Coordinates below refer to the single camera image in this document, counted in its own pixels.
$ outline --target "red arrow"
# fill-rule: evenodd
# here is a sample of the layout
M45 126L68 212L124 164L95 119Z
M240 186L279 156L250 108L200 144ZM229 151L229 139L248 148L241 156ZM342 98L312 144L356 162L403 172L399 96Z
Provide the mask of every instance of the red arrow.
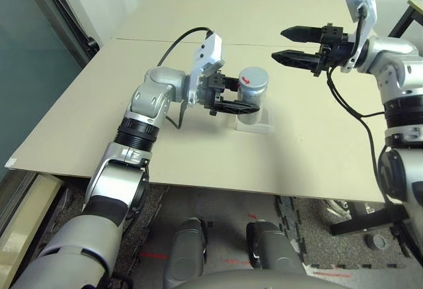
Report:
M243 76L242 79L245 82L245 84L249 84L250 83L250 81L248 79L246 79L245 76Z

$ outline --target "silver robotic arm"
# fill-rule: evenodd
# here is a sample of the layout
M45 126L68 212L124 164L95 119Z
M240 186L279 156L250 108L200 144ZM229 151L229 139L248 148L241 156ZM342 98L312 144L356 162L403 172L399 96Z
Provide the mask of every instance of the silver robotic arm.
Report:
M416 243L406 235L413 254L421 260L423 249L423 58L410 42L398 38L372 36L367 39L377 19L375 0L346 0L354 22L354 34L343 33L342 27L327 24L322 28L295 26L282 35L297 42L320 43L316 54L285 50L272 54L279 63L310 69L315 76L327 71L328 86L334 94L331 74L336 66L348 73L356 68L375 76L387 122L385 148L375 165L376 179L385 197L387 209L392 205L387 196L402 201L411 219ZM357 119L364 117L344 108Z
M191 76L167 67L154 67L145 74L124 113L117 134L108 144L93 175L80 216L69 220L29 264L13 288L106 288L113 276L122 228L143 207L149 180L148 165L153 144L171 102L199 102L211 113L256 112L256 105L227 102L220 97L237 79L221 77L221 84L208 87L208 79L224 64L221 38L208 34L196 50ZM180 122L186 105L181 105Z

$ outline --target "red tape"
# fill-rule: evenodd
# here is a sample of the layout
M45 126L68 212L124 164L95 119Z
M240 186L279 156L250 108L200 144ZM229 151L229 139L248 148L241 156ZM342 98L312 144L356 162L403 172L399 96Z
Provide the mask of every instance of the red tape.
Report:
M249 261L239 261L238 259L224 259L224 263L231 264L231 265L249 265Z
M156 259L169 259L168 255L165 254L154 254L154 253L140 253L140 257L156 258Z
M327 276L327 277L351 278L350 274L331 274L329 272L314 272L313 274L317 274L319 276Z

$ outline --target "wooden board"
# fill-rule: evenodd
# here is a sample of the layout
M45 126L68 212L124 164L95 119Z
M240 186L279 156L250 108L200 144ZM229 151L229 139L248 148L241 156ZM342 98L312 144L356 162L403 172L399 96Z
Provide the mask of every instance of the wooden board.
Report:
M112 140L134 89L168 42L112 40L74 80L14 152L9 166L43 173L90 177ZM182 43L165 65L190 70L196 45ZM331 97L324 75L284 67L270 46L224 48L224 74L248 66L270 74L272 135L234 130L234 116L212 117L201 106L186 111L181 130L165 122L153 148L151 181L283 195L382 201L365 130ZM302 48L315 52L313 48ZM382 109L371 75L334 72L345 99L362 113ZM169 114L177 118L178 105ZM376 148L385 122L370 118Z

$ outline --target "black cable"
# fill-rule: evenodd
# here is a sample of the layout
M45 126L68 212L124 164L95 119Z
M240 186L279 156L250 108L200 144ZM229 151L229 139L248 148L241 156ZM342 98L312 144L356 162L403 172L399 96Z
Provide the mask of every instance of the black cable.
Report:
M185 32L182 36L180 36L179 38L177 38L172 45L169 47L169 49L167 49L167 51L165 52L165 54L163 54L163 56L161 57L159 63L157 64L157 66L161 66L163 64L163 62L166 60L167 56L172 52L172 50L174 49L174 47L181 42L185 37L189 36L190 34L197 32L197 31L207 31L207 35L212 34L213 31L206 27L206 26L198 26L196 28L193 28L191 30L188 30L187 32ZM180 129L180 127L182 126L182 120L184 118L184 112L186 110L186 106L187 106L187 102L186 99L184 99L182 101L182 103L180 104L180 110L179 110L179 121L178 124L169 116L166 116L166 119L171 122L171 124L176 128L176 129Z
M169 49L167 49L167 51L165 52L165 54L163 54L163 56L161 57L159 63L157 64L157 66L160 66L163 64L163 62L166 60L167 56L172 52L172 50L174 49L174 47L181 42L186 36L189 36L190 34L197 32L197 31L207 31L207 34L212 33L213 31L206 27L206 26L198 26L197 28L193 28L191 30L188 30L187 32L185 32L182 36L180 36L179 38L177 38L175 40L175 42L172 43L172 45L169 47Z
M341 105L348 113L350 113L352 116L358 117L358 118L367 118L367 117L373 117L377 115L382 115L385 112L374 112L372 114L363 115L360 114L357 110L353 109L341 96L341 94L338 92L338 89L336 89L335 84L332 80L332 73L335 70L335 67L330 68L327 72L327 85L330 89L330 92L332 93L333 97L336 99L339 105Z
M358 120L358 122L363 125L363 127L365 128L367 135L369 137L369 143L370 143L370 153L371 153L371 163L373 165L373 174L375 175L375 179L376 179L376 183L377 186L380 187L380 182L379 182L379 173L377 170L377 163L376 163L376 155L375 155L375 144L373 142L373 136L371 134L371 130L369 128L369 126L362 120L363 115L361 115L360 113L356 112L343 98L342 96L340 96L339 92L336 90L336 87L332 81L332 72L334 71L334 67L332 69L330 69L329 71L327 71L327 81L328 81L328 86L329 89L333 95L333 97L336 99L336 101L342 106L342 108L344 108L348 114L350 114L351 116L353 116L356 120Z
M365 19L365 9L364 9L364 7L360 7L358 9L358 14L359 14L359 16L358 16L358 24L357 24L357 31L356 31L356 41L354 43L354 47L352 48L350 58L352 56L354 56L354 54L356 54L357 49L358 49L358 44L360 43L360 35L362 34L363 22L364 22L364 19Z
M139 216L141 215L141 210L138 211L138 213L134 216L130 224L127 226L127 228L122 233L122 239L125 238L125 236L130 232L130 230L133 228L135 222L138 220Z

